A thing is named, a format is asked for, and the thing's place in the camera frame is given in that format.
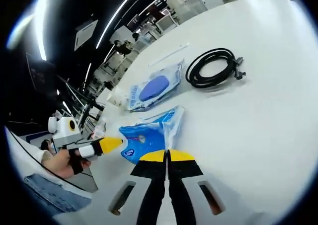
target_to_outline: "blue label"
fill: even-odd
[[[124,154],[126,156],[132,156],[134,153],[135,153],[135,151],[133,149],[130,149],[130,150],[126,151]]]
[[[136,94],[137,94],[138,86],[135,85],[131,89],[131,95],[130,95],[130,106],[133,107],[135,105],[136,101]]]

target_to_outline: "packaged item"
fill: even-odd
[[[176,145],[184,108],[177,106],[159,115],[142,119],[134,126],[120,127],[128,145],[121,152],[132,163],[149,152],[173,149]]]
[[[172,96],[172,90],[181,82],[184,60],[153,73],[149,79],[131,87],[128,111],[147,111],[157,103]]]

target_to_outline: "ceiling light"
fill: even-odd
[[[118,9],[115,11],[115,13],[113,14],[113,16],[110,18],[109,22],[107,23],[103,33],[101,34],[101,37],[99,38],[99,41],[96,45],[96,48],[99,47],[100,43],[101,43],[101,40],[103,39],[107,29],[109,28],[110,24],[114,21],[115,17],[117,16],[117,14],[119,13],[119,11],[121,10],[121,8],[123,8],[123,6],[127,3],[128,0],[124,0],[121,5],[118,7]]]
[[[43,27],[44,27],[46,5],[47,5],[46,0],[38,0],[34,10],[35,35],[36,35],[37,43],[39,46],[41,58],[45,61],[46,61],[46,55],[45,55],[44,43],[43,43]]]
[[[135,15],[129,22],[127,25],[129,25],[135,18],[136,18],[137,15]]]
[[[154,0],[152,3],[150,3],[142,12],[140,12],[138,15],[140,16],[142,13],[144,13],[148,8],[149,6],[151,6],[152,4],[154,4],[156,1],[158,0]]]
[[[66,110],[72,115],[72,112],[70,111],[69,107],[66,105],[64,101],[63,101],[63,106],[65,106]]]
[[[123,17],[130,11],[130,9],[133,8],[133,6],[134,6],[138,1],[139,1],[139,0],[135,1],[135,2],[130,6],[130,8],[125,12],[125,14],[124,14],[121,18],[123,18]]]
[[[110,55],[110,53],[112,52],[112,50],[114,49],[115,45],[113,45],[113,47],[111,47],[110,51],[108,52],[108,54],[106,55],[105,59],[104,59],[104,63],[106,62],[108,56]]]
[[[19,43],[19,40],[21,39],[23,32],[25,30],[25,28],[27,27],[27,25],[30,23],[30,21],[33,19],[34,14],[28,15],[24,18],[22,18],[21,20],[19,20],[19,22],[17,22],[17,24],[14,26],[12,32],[10,33],[10,36],[8,38],[6,47],[8,49],[14,49],[17,44]]]
[[[90,70],[90,66],[91,66],[91,63],[88,66],[88,70],[87,70],[87,73],[86,73],[86,76],[85,76],[85,82],[84,83],[86,83],[86,80],[87,80],[87,77],[88,77],[88,73],[89,73],[89,70]]]

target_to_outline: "blue sponge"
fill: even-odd
[[[139,94],[142,102],[159,96],[169,86],[169,80],[165,76],[158,76],[152,79]]]

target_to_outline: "hand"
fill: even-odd
[[[80,156],[80,152],[77,150],[76,155]],[[67,179],[74,175],[73,169],[70,162],[70,154],[68,150],[60,150],[55,156],[51,159],[43,161],[42,164],[51,172],[57,174],[58,176]],[[81,161],[83,169],[89,168],[91,162],[83,159]]]

